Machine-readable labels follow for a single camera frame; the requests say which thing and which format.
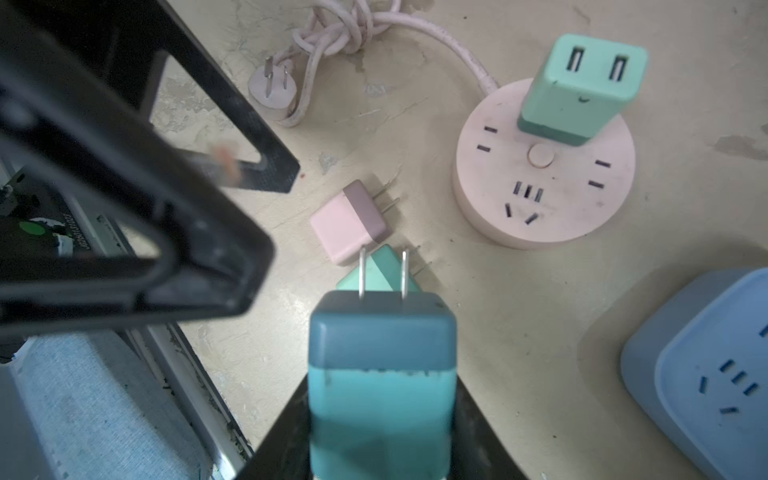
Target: power cord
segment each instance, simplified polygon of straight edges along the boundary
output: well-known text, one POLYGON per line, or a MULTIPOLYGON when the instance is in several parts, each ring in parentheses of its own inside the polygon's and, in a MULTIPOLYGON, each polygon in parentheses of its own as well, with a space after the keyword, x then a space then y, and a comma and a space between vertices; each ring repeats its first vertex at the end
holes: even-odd
POLYGON ((498 84, 483 68, 480 61, 444 28, 423 18, 400 12, 402 0, 392 0, 388 12, 371 12, 368 0, 354 0, 347 11, 337 0, 314 0, 312 12, 303 28, 293 30, 293 45, 267 59, 250 80, 250 93, 257 100, 257 110, 266 118, 284 127, 295 127, 310 107, 317 67, 322 57, 340 51, 352 54, 364 48, 375 37, 392 25, 413 28, 435 38, 453 50, 477 77, 480 88, 487 96, 498 90, 498 84), (324 11, 334 14, 340 22, 329 23, 324 11), (290 76, 292 58, 301 53, 309 55, 304 84, 296 107, 296 82, 290 76))

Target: white plug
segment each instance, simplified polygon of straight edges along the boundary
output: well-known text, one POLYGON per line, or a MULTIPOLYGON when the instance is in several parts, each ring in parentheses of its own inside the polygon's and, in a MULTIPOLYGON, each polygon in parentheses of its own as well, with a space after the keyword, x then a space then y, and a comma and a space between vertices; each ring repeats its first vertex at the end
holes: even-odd
POLYGON ((273 64, 272 57, 258 67, 248 82, 248 90, 256 99, 256 110, 263 118, 281 121, 288 118, 296 100, 296 81, 291 76, 290 59, 273 64))

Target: usb port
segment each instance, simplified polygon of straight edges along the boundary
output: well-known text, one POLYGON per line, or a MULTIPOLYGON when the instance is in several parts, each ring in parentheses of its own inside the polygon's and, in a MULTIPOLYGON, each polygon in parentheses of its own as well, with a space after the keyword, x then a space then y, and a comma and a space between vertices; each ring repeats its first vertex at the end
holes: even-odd
POLYGON ((584 49, 582 47, 574 47, 571 52, 571 59, 568 60, 568 71, 578 71, 579 65, 581 65, 581 57, 584 56, 584 49))
POLYGON ((611 76, 608 77, 610 80, 621 81, 621 78, 624 76, 624 69, 627 67, 627 60, 629 58, 623 55, 616 55, 614 67, 611 69, 611 76))

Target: beige tabletop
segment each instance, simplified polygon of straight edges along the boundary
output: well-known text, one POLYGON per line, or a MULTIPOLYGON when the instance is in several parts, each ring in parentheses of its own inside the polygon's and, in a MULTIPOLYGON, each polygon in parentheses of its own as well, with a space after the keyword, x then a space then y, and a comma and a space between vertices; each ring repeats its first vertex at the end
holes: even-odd
MULTIPOLYGON (((247 92, 256 66, 290 43, 308 0, 174 0, 182 19, 247 92)), ((247 315, 184 332, 250 442, 259 444, 306 373, 309 314, 351 267, 329 262, 309 215, 355 179, 379 199, 396 250, 420 245, 417 277, 458 318, 459 374, 533 479, 703 476, 624 390, 621 346, 697 274, 766 265, 768 2, 764 0, 411 0, 499 84, 533 76, 565 32, 650 53, 624 112, 637 147, 627 203, 600 230, 551 250, 500 247, 472 229, 450 183, 458 134, 481 100, 445 46, 391 28, 320 66, 298 127, 273 129, 299 158, 293 191, 227 194, 273 238, 277 257, 247 315)), ((172 144, 253 148, 178 64, 153 122, 172 144)))

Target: blue charger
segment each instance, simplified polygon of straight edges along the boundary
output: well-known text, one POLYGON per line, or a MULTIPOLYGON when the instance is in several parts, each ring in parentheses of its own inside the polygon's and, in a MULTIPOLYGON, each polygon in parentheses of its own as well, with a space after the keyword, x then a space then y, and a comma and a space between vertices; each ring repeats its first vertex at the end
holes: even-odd
MULTIPOLYGON (((402 271, 408 277, 408 254, 402 271)), ((310 462, 321 480, 448 475, 456 319, 434 293, 326 293, 310 318, 310 462)))

